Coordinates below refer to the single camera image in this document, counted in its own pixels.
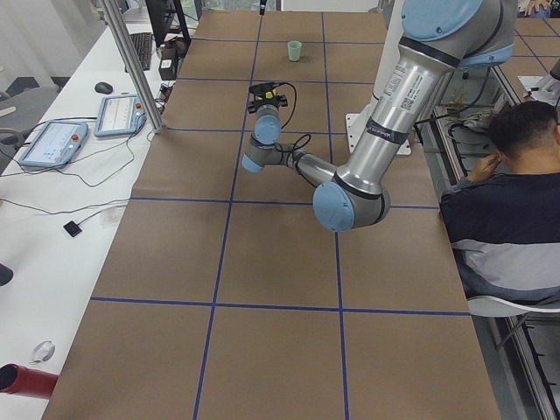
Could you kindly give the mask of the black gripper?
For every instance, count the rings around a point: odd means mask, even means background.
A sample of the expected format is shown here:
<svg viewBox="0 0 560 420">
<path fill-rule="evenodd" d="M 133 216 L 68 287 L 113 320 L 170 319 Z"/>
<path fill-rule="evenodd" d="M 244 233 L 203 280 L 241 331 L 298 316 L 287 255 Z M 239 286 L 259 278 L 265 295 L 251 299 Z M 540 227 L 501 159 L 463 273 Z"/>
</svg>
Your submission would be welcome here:
<svg viewBox="0 0 560 420">
<path fill-rule="evenodd" d="M 279 109 L 283 106 L 283 96 L 281 94 L 254 95 L 255 113 L 279 114 Z"/>
</svg>

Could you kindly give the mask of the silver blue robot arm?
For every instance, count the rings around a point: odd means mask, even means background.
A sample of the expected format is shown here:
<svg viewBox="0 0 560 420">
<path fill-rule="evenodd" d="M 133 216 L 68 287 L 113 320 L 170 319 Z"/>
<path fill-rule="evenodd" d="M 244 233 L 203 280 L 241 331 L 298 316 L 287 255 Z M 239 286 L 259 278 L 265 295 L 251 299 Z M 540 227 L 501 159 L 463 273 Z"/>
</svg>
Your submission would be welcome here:
<svg viewBox="0 0 560 420">
<path fill-rule="evenodd" d="M 493 67 L 514 47 L 516 1 L 406 1 L 399 14 L 403 34 L 392 74 L 362 126 L 348 161 L 329 164 L 295 144 L 282 144 L 279 116 L 286 105 L 277 83 L 250 87 L 248 112 L 256 123 L 242 157 L 253 173 L 285 165 L 316 184 L 313 209 L 324 228 L 345 232 L 371 226 L 389 211 L 382 177 L 440 80 L 457 68 Z"/>
</svg>

